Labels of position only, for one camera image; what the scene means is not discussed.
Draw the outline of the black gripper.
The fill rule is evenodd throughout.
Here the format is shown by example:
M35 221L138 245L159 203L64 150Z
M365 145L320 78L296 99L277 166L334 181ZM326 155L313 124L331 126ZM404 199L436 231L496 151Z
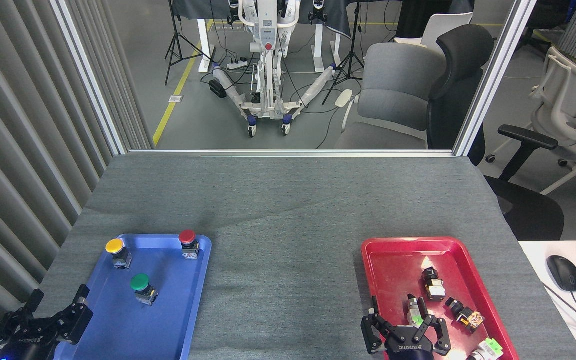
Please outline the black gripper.
M77 345L94 315L86 303L89 292L80 285L71 305L50 319L34 319L45 296L35 289L25 305L0 322L0 360L52 360L59 342Z
M389 360L434 360L434 352L447 356L451 351L450 335L443 317L436 317L428 312L425 299L418 297L422 323L393 326L378 312L377 297L371 296L372 307L368 316L362 317L361 332L366 351L375 355L384 351ZM429 327L434 328L437 341L435 344L426 337Z

